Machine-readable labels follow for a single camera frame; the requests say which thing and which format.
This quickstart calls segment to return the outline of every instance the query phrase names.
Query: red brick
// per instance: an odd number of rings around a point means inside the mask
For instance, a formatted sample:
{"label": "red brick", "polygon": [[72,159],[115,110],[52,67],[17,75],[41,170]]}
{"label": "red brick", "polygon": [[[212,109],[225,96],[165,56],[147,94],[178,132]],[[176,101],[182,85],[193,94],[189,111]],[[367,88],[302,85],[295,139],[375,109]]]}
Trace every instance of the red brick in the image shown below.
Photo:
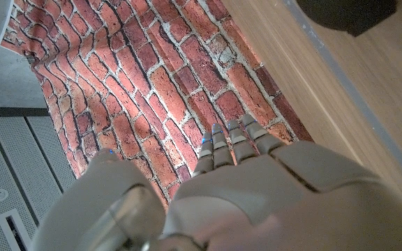
{"label": "red brick", "polygon": [[78,77],[78,85],[80,86],[80,88],[83,91],[83,94],[86,97],[90,97],[96,92],[94,88],[82,77]]}
{"label": "red brick", "polygon": [[119,50],[116,55],[122,68],[134,86],[136,86],[142,94],[147,95],[148,92],[150,92],[150,85],[146,81],[144,72],[142,72],[137,64],[130,48],[125,47],[122,50]]}
{"label": "red brick", "polygon": [[120,142],[120,148],[127,157],[136,155],[140,149],[139,145],[134,138],[133,130],[131,129],[130,122],[125,114],[121,114],[113,119],[113,128],[116,133],[117,139]]}
{"label": "red brick", "polygon": [[85,77],[88,80],[88,83],[92,84],[92,86],[101,93],[103,96],[106,96],[108,90],[103,86],[102,82],[100,82],[96,76],[88,69],[88,67],[83,63],[82,59],[78,56],[74,60],[74,67],[79,72],[79,74]]}
{"label": "red brick", "polygon": [[74,152],[74,159],[77,162],[80,175],[83,174],[88,168],[88,162],[84,157],[82,150],[78,149]]}
{"label": "red brick", "polygon": [[45,56],[46,51],[38,40],[28,38],[22,32],[17,34],[17,38],[24,41],[20,46],[27,52],[33,52],[37,59],[42,59]]}
{"label": "red brick", "polygon": [[184,66],[173,77],[176,83],[178,83],[179,88],[181,88],[181,91],[186,95],[190,95],[192,91],[200,86],[188,66]]}
{"label": "red brick", "polygon": [[187,139],[182,135],[179,128],[171,119],[169,119],[167,123],[165,123],[165,126],[167,126],[168,130],[170,131],[170,135],[174,140],[174,144],[176,144],[177,148],[184,156],[188,168],[190,168],[190,170],[192,171],[195,170],[198,158],[196,157],[196,154],[193,151],[191,145],[187,142]]}
{"label": "red brick", "polygon": [[229,69],[228,75],[230,81],[234,84],[239,95],[257,121],[265,126],[270,120],[276,117],[257,85],[255,85],[251,76],[249,76],[246,69],[240,63],[236,63],[231,69]]}
{"label": "red brick", "polygon": [[65,55],[58,55],[57,56],[57,66],[59,69],[66,74],[67,77],[75,80],[75,70],[70,66],[68,59]]}
{"label": "red brick", "polygon": [[50,80],[52,87],[59,98],[68,92],[64,83],[58,77],[54,76],[48,69],[46,69],[45,66],[41,66],[38,69],[38,72]]}
{"label": "red brick", "polygon": [[209,39],[218,32],[218,27],[210,21],[197,1],[190,0],[182,9],[182,12],[203,40]]}
{"label": "red brick", "polygon": [[145,178],[151,179],[153,174],[151,173],[150,166],[148,162],[143,157],[133,158],[131,162],[139,168],[139,170],[144,174]]}
{"label": "red brick", "polygon": [[194,119],[189,119],[183,126],[182,130],[186,133],[187,138],[191,141],[193,147],[198,147],[202,143],[202,134]]}
{"label": "red brick", "polygon": [[82,138],[84,154],[91,160],[97,153],[97,144],[94,134],[91,132]]}
{"label": "red brick", "polygon": [[158,96],[153,93],[148,99],[148,103],[151,105],[151,108],[153,108],[158,118],[161,121],[164,121],[164,119],[167,117],[167,111],[165,111],[165,108],[162,106]]}
{"label": "red brick", "polygon": [[139,116],[134,122],[134,129],[141,139],[144,139],[151,134],[150,125],[143,115]]}
{"label": "red brick", "polygon": [[59,139],[60,139],[61,147],[63,148],[63,150],[65,150],[65,151],[68,150],[68,139],[66,139],[64,130],[60,130]]}
{"label": "red brick", "polygon": [[170,38],[159,22],[151,26],[148,34],[158,54],[164,59],[164,63],[170,71],[175,71],[184,64],[178,51],[175,49],[175,45],[170,41]]}
{"label": "red brick", "polygon": [[209,92],[217,93],[226,85],[214,62],[195,36],[191,36],[182,43],[181,48]]}
{"label": "red brick", "polygon": [[146,71],[158,63],[158,57],[154,53],[150,43],[147,43],[137,50],[137,57],[141,60],[142,67]]}
{"label": "red brick", "polygon": [[63,115],[65,112],[67,112],[70,109],[70,97],[69,97],[69,95],[62,97],[59,100],[59,108],[60,108],[61,115]]}
{"label": "red brick", "polygon": [[108,113],[98,95],[88,98],[88,108],[91,111],[91,117],[94,122],[94,131],[99,133],[110,126]]}
{"label": "red brick", "polygon": [[174,194],[176,193],[176,191],[178,191],[179,185],[181,184],[175,183],[174,185],[168,188],[168,196],[170,196],[170,199],[173,199]]}
{"label": "red brick", "polygon": [[112,130],[107,130],[99,134],[97,136],[97,141],[101,149],[108,148],[117,150],[117,142]]}
{"label": "red brick", "polygon": [[209,43],[210,51],[218,58],[221,53],[228,47],[228,42],[221,34],[216,35]]}
{"label": "red brick", "polygon": [[35,23],[44,24],[46,29],[49,31],[54,26],[54,19],[52,16],[35,6],[31,7],[32,9],[25,13],[25,15]]}
{"label": "red brick", "polygon": [[111,94],[108,94],[108,97],[105,99],[105,104],[108,109],[109,115],[118,114],[122,108],[120,108],[119,102],[117,102],[116,97]]}
{"label": "red brick", "polygon": [[125,40],[122,32],[118,31],[113,36],[111,36],[110,43],[111,43],[111,49],[113,51],[117,51],[118,49],[123,47],[125,45]]}
{"label": "red brick", "polygon": [[267,129],[269,133],[279,138],[285,144],[292,143],[292,137],[283,123],[277,123]]}
{"label": "red brick", "polygon": [[88,66],[100,81],[105,79],[108,69],[103,65],[101,60],[94,53],[89,55]]}
{"label": "red brick", "polygon": [[61,121],[59,106],[57,104],[57,97],[55,95],[52,95],[50,98],[46,99],[46,103],[47,107],[49,108],[49,113],[54,124],[54,128],[58,132],[63,123]]}
{"label": "red brick", "polygon": [[275,97],[274,104],[276,105],[280,113],[282,113],[283,117],[285,117],[286,121],[300,140],[308,140],[314,142],[313,138],[310,136],[304,124],[300,121],[299,117],[294,112],[290,103],[286,100],[284,95],[279,95]]}
{"label": "red brick", "polygon": [[1,46],[2,46],[2,47],[5,47],[5,48],[7,48],[7,49],[9,49],[9,50],[11,50],[11,51],[13,51],[13,52],[16,52],[16,53],[18,53],[18,54],[20,54],[20,55],[23,55],[23,53],[22,53],[22,48],[21,48],[21,47],[19,47],[19,46],[17,46],[17,45],[14,45],[14,44],[12,44],[12,43],[9,43],[9,42],[7,42],[6,40],[2,40],[2,41],[1,41]]}
{"label": "red brick", "polygon": [[177,122],[184,118],[186,105],[181,96],[170,81],[164,67],[156,69],[150,76],[151,81],[159,96],[163,99],[169,112],[174,116]]}
{"label": "red brick", "polygon": [[76,178],[80,178],[81,177],[81,173],[80,173],[80,168],[77,164],[77,161],[75,161],[74,159],[74,155],[73,152],[70,150],[66,151],[66,158],[69,161],[70,164],[70,168],[73,170],[73,173],[75,175]]}
{"label": "red brick", "polygon": [[80,45],[80,53],[83,58],[88,56],[89,51],[92,50],[94,43],[94,34],[90,33],[86,38],[82,39],[82,44]]}
{"label": "red brick", "polygon": [[63,35],[60,34],[60,36],[57,38],[57,41],[55,45],[59,48],[60,52],[67,52],[69,50],[69,43],[68,41],[64,38]]}
{"label": "red brick", "polygon": [[247,39],[240,31],[238,26],[234,23],[232,18],[227,18],[223,21],[223,28],[228,33],[229,37],[233,39],[244,58],[248,61],[252,68],[260,65],[260,59],[257,54],[252,50],[252,47],[248,44]]}
{"label": "red brick", "polygon": [[45,79],[45,77],[40,73],[38,73],[38,71],[35,68],[31,68],[31,70],[35,74],[36,79],[38,79],[38,81],[40,82],[40,85],[43,84],[43,80]]}
{"label": "red brick", "polygon": [[111,89],[114,96],[125,107],[130,117],[136,117],[139,113],[139,109],[136,107],[135,103],[131,100],[130,96],[125,92],[125,90],[117,83],[117,81],[112,76],[108,76],[105,83]]}
{"label": "red brick", "polygon": [[44,84],[41,86],[41,89],[43,90],[43,94],[45,95],[45,98],[49,98],[52,95],[52,85],[50,84],[50,81],[47,79]]}
{"label": "red brick", "polygon": [[117,19],[114,11],[112,11],[107,3],[104,3],[102,5],[102,8],[100,10],[100,17],[102,20],[105,20],[105,23],[108,26],[108,35],[111,35],[114,32],[120,30],[121,26],[119,20]]}
{"label": "red brick", "polygon": [[150,108],[147,101],[140,95],[140,93],[136,93],[135,100],[137,105],[139,105],[140,110],[144,113],[145,117],[147,118],[148,122],[150,122],[152,128],[156,131],[158,137],[162,140],[165,138],[165,132],[162,127],[162,123],[159,121],[156,114]]}
{"label": "red brick", "polygon": [[74,151],[80,145],[80,140],[77,136],[77,128],[75,127],[74,116],[71,111],[63,115],[63,123],[70,149]]}
{"label": "red brick", "polygon": [[57,47],[54,45],[52,40],[50,38],[46,37],[43,41],[43,46],[46,46],[46,48],[49,50],[49,56],[52,58],[54,55],[57,55],[59,53],[59,50]]}
{"label": "red brick", "polygon": [[47,31],[41,25],[35,24],[27,31],[27,35],[43,41],[47,36]]}
{"label": "red brick", "polygon": [[221,20],[229,15],[228,10],[224,7],[221,0],[206,0],[210,13],[217,19]]}
{"label": "red brick", "polygon": [[88,26],[87,24],[84,23],[84,20],[82,19],[79,13],[74,13],[74,16],[70,22],[73,23],[75,29],[80,35],[83,36],[84,34],[87,33]]}
{"label": "red brick", "polygon": [[19,15],[17,17],[18,21],[20,22],[20,27],[21,29],[25,29],[26,27],[28,27],[29,24],[31,24],[30,20],[28,20],[26,18],[26,15]]}
{"label": "red brick", "polygon": [[178,173],[179,177],[181,178],[181,181],[188,181],[191,179],[190,172],[188,172],[188,168],[186,165],[180,166],[176,172]]}
{"label": "red brick", "polygon": [[170,0],[153,0],[151,2],[164,22],[170,22],[179,17],[178,10]]}
{"label": "red brick", "polygon": [[156,15],[152,10],[148,10],[146,13],[144,13],[143,16],[141,16],[140,19],[140,24],[144,27],[147,28],[150,26],[150,24],[153,22],[154,18]]}
{"label": "red brick", "polygon": [[91,128],[92,125],[90,113],[85,112],[82,115],[79,115],[76,118],[76,122],[78,127],[78,133],[80,135],[83,135],[86,131],[88,131]]}
{"label": "red brick", "polygon": [[18,33],[20,30],[20,25],[13,17],[10,17],[7,26],[11,29],[14,29],[16,33]]}
{"label": "red brick", "polygon": [[59,35],[59,29],[57,28],[57,26],[55,24],[52,25],[52,28],[50,28],[48,31],[49,31],[49,37],[51,37],[53,40],[56,40],[57,36]]}
{"label": "red brick", "polygon": [[113,6],[119,6],[121,0],[108,0]]}
{"label": "red brick", "polygon": [[177,42],[181,42],[182,38],[187,36],[191,31],[182,17],[178,17],[170,23],[170,33]]}
{"label": "red brick", "polygon": [[94,10],[98,10],[98,7],[101,5],[102,0],[89,0],[89,4],[92,6]]}
{"label": "red brick", "polygon": [[73,13],[73,5],[70,0],[58,0],[59,5],[61,7],[61,11],[63,11],[64,15],[69,18],[70,15]]}
{"label": "red brick", "polygon": [[226,120],[240,119],[244,114],[243,107],[232,91],[226,91],[217,100],[216,104],[220,107]]}
{"label": "red brick", "polygon": [[174,182],[177,178],[176,174],[156,138],[150,137],[142,145],[161,184],[166,187]]}
{"label": "red brick", "polygon": [[78,48],[81,43],[80,37],[65,17],[60,17],[57,20],[57,26],[61,29],[61,32],[64,33],[65,36],[68,38],[70,44],[70,51],[68,52],[68,55],[70,55],[70,59],[72,60],[78,54]]}
{"label": "red brick", "polygon": [[175,167],[182,162],[181,154],[178,153],[176,146],[173,144],[173,141],[169,140],[164,143],[165,151],[167,152],[168,156],[170,157],[170,161],[172,165]]}
{"label": "red brick", "polygon": [[78,9],[78,12],[83,16],[83,19],[85,19],[88,24],[92,26],[94,31],[97,31],[100,27],[102,27],[102,21],[87,1],[74,1],[74,4]]}
{"label": "red brick", "polygon": [[49,12],[54,20],[57,20],[60,16],[60,7],[54,1],[45,1],[43,4],[43,9]]}
{"label": "red brick", "polygon": [[129,78],[126,76],[126,74],[122,70],[119,71],[119,74],[117,74],[117,77],[119,78],[120,85],[123,86],[127,92],[129,92],[129,93],[134,92],[135,87],[133,86],[133,84],[131,84],[131,81],[129,80]]}
{"label": "red brick", "polygon": [[201,124],[209,131],[214,123],[221,123],[218,114],[215,112],[209,98],[204,91],[200,91],[188,99],[189,105],[197,114]]}
{"label": "red brick", "polygon": [[80,114],[87,107],[81,88],[74,82],[69,81],[70,94],[72,96],[74,113]]}
{"label": "red brick", "polygon": [[24,0],[14,0],[13,3],[20,7],[22,10],[24,10],[26,7],[26,3],[24,2]]}
{"label": "red brick", "polygon": [[145,0],[131,1],[132,7],[136,10],[137,16],[142,16],[148,10],[148,4]]}
{"label": "red brick", "polygon": [[126,1],[121,1],[116,11],[120,17],[120,20],[122,20],[122,23],[125,23],[126,20],[131,16],[131,14],[133,14],[130,6],[126,3]]}
{"label": "red brick", "polygon": [[124,32],[130,40],[131,46],[133,46],[135,49],[147,42],[147,38],[145,38],[144,32],[142,31],[142,28],[140,28],[140,25],[135,18],[131,18],[124,25]]}
{"label": "red brick", "polygon": [[164,194],[163,194],[162,190],[159,188],[159,185],[157,184],[156,181],[152,181],[151,186],[153,187],[154,192],[158,195],[158,197],[159,197],[159,199],[160,199],[160,201],[161,201],[161,203],[162,203],[162,205],[164,207],[165,212],[167,212],[167,210],[168,210],[168,201],[164,197]]}
{"label": "red brick", "polygon": [[275,96],[277,92],[280,91],[276,82],[272,79],[271,75],[266,70],[266,67],[262,66],[261,68],[258,68],[257,70],[255,70],[255,73],[257,73],[258,79],[260,80],[263,88],[265,88],[265,91],[269,95]]}

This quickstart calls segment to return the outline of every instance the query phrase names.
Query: wooden floor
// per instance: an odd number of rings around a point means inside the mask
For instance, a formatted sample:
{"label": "wooden floor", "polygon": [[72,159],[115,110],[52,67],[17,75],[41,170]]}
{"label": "wooden floor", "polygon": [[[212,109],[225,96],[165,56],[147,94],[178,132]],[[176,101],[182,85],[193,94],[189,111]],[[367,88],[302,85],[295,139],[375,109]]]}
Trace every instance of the wooden floor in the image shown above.
{"label": "wooden floor", "polygon": [[402,196],[402,0],[360,36],[324,28],[290,0],[223,0],[314,140]]}

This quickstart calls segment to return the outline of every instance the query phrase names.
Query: black object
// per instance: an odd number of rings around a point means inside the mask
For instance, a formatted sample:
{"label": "black object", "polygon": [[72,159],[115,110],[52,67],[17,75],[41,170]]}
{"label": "black object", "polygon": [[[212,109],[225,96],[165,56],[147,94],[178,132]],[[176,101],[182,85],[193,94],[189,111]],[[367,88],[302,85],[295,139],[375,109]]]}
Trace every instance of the black object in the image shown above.
{"label": "black object", "polygon": [[396,0],[297,0],[314,22],[359,36],[396,12]]}

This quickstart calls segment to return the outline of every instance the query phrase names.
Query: brick wallpaper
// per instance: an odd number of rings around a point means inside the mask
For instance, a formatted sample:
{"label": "brick wallpaper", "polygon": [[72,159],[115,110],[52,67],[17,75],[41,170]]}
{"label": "brick wallpaper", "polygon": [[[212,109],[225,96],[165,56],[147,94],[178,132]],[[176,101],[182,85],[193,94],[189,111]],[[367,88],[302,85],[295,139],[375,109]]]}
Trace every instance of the brick wallpaper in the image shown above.
{"label": "brick wallpaper", "polygon": [[109,147],[165,204],[213,123],[312,140],[220,0],[15,0],[1,45],[31,62],[77,177]]}

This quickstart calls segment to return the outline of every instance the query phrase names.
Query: white robotic hand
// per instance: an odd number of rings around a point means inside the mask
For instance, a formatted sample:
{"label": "white robotic hand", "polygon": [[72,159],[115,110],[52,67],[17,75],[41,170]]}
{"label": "white robotic hand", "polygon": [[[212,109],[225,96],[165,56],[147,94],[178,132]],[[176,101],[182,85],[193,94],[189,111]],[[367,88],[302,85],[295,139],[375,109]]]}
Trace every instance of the white robotic hand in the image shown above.
{"label": "white robotic hand", "polygon": [[311,142],[286,146],[252,116],[204,134],[167,215],[129,161],[102,150],[54,205],[32,250],[402,250],[402,200]]}

